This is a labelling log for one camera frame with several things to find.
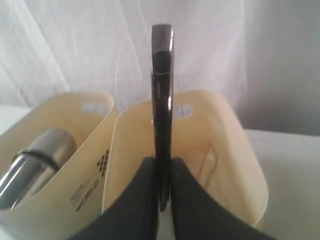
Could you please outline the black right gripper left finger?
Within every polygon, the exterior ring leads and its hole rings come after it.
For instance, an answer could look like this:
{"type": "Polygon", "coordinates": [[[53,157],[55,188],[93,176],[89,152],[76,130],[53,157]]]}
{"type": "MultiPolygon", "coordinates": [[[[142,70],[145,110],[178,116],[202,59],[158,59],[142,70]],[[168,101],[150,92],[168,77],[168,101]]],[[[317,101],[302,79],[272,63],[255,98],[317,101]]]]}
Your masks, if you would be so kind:
{"type": "Polygon", "coordinates": [[[116,201],[79,232],[81,240],[155,240],[158,230],[156,160],[145,157],[116,201]]]}

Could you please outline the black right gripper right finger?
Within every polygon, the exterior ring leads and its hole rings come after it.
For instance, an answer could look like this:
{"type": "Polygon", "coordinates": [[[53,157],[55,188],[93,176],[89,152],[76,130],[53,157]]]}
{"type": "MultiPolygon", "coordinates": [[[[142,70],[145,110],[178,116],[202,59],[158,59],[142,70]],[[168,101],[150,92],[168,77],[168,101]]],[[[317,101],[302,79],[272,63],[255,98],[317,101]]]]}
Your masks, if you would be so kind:
{"type": "Polygon", "coordinates": [[[259,240],[260,233],[217,203],[184,160],[170,161],[171,206],[177,240],[259,240]]]}

